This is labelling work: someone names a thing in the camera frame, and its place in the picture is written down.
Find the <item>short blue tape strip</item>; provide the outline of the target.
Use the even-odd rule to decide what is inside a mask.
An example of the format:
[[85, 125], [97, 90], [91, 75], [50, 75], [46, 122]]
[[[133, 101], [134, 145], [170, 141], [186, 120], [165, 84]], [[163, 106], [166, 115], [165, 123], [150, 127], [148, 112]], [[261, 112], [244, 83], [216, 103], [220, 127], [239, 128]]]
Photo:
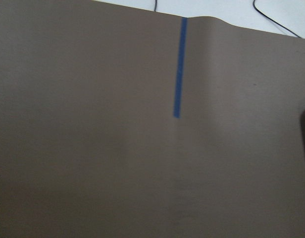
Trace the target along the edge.
[[179, 118], [180, 112], [181, 112], [181, 98], [182, 98], [182, 85], [183, 85], [183, 74], [184, 74], [184, 59], [185, 59], [187, 25], [188, 25], [188, 19], [185, 17], [182, 17], [179, 48], [178, 48], [174, 108], [173, 108], [173, 115], [175, 118]]

